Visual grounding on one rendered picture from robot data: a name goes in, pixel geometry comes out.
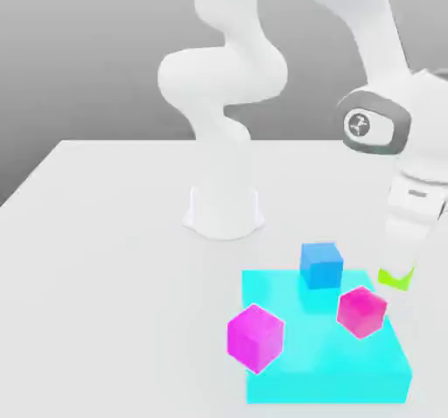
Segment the small blue cube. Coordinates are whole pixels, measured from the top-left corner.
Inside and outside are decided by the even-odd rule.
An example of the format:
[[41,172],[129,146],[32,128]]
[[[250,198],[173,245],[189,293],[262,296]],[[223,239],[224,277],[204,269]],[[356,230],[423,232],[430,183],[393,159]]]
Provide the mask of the small blue cube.
[[304,243],[300,274],[309,289],[338,289],[344,260],[334,242]]

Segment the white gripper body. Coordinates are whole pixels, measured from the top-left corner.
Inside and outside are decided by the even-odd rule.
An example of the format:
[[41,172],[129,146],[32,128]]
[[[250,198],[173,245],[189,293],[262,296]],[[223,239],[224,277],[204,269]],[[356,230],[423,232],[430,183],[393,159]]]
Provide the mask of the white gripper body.
[[426,181],[395,176],[390,184],[388,213],[417,222],[438,221],[448,206],[448,184],[427,183]]

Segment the small magenta cube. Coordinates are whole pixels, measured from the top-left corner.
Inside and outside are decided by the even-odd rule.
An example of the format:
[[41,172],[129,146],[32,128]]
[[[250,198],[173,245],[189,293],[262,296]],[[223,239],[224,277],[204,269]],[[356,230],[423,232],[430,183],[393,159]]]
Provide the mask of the small magenta cube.
[[227,353],[261,373],[283,351],[284,320],[252,303],[227,323]]

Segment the small green cube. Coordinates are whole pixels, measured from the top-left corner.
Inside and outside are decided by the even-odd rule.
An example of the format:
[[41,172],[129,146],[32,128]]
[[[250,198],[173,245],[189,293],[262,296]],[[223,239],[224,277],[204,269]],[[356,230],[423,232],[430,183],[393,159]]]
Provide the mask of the small green cube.
[[384,268],[378,270],[378,283],[390,288],[397,289],[400,291],[407,291],[410,287],[410,282],[413,276],[415,268],[412,268],[405,275],[393,275]]

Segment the small pink cube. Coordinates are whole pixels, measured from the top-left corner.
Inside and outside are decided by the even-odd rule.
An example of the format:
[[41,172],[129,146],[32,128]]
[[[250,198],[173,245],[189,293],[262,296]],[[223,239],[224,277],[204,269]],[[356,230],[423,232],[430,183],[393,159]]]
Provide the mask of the small pink cube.
[[388,303],[365,286],[342,294],[336,321],[358,339],[380,330],[384,323]]

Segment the large cyan box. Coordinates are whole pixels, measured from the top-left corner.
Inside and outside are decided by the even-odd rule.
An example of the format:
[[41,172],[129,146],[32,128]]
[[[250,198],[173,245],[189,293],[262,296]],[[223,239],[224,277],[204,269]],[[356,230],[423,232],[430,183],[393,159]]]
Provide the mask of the large cyan box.
[[336,320],[339,297],[373,283],[344,272],[339,289],[309,289],[296,270],[245,270],[242,305],[256,304],[285,323],[282,353],[261,373],[246,373],[246,401],[404,403],[412,369],[389,320],[358,339]]

